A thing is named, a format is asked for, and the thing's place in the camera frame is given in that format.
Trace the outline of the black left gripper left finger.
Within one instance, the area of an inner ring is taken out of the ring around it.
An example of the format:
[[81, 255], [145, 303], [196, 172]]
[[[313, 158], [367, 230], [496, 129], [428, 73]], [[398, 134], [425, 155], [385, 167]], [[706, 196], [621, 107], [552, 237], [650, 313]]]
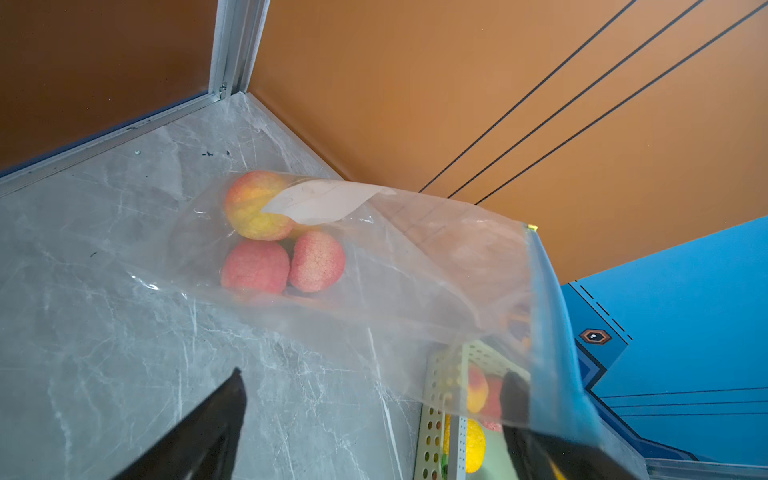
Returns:
[[247, 407], [241, 370], [232, 374], [117, 479], [230, 479]]

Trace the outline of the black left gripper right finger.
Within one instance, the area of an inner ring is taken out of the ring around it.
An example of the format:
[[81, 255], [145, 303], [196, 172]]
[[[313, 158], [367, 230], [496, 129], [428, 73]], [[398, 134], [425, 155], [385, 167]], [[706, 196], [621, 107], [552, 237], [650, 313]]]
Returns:
[[503, 377], [500, 406], [508, 455], [520, 479], [619, 480], [635, 477], [595, 447], [523, 427], [529, 414], [529, 384], [514, 371]]

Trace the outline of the clear zip-top bag blue zipper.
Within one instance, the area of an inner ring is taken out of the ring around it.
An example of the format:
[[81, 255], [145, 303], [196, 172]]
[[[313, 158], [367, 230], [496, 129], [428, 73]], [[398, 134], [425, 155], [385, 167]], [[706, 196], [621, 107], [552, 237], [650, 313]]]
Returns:
[[244, 240], [224, 200], [242, 175], [214, 181], [129, 256], [146, 286], [175, 288], [297, 340], [421, 407], [429, 357], [482, 341], [530, 374], [537, 433], [607, 453], [635, 477], [639, 454], [609, 431], [581, 378], [577, 344], [552, 264], [533, 225], [481, 207], [370, 184], [277, 173], [287, 187], [264, 212], [295, 222], [279, 243], [322, 231], [343, 246], [331, 287], [280, 294], [227, 289], [221, 269]]

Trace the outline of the pink peach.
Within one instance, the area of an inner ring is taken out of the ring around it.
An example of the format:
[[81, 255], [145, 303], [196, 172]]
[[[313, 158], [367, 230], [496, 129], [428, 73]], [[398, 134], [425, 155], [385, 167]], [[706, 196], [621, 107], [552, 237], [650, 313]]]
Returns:
[[287, 286], [289, 270], [289, 255], [279, 243], [244, 240], [227, 255], [221, 285], [280, 294]]
[[314, 293], [334, 285], [343, 275], [346, 255], [333, 236], [322, 231], [308, 231], [295, 245], [288, 281], [304, 293]]

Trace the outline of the yellow peach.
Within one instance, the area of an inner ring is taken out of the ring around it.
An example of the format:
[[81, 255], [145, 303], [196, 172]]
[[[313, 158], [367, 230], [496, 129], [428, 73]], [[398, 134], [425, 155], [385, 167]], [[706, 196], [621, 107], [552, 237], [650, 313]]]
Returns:
[[279, 241], [287, 238], [295, 222], [263, 208], [287, 187], [285, 178], [270, 171], [251, 171], [237, 178], [224, 200], [224, 212], [234, 230], [247, 239]]

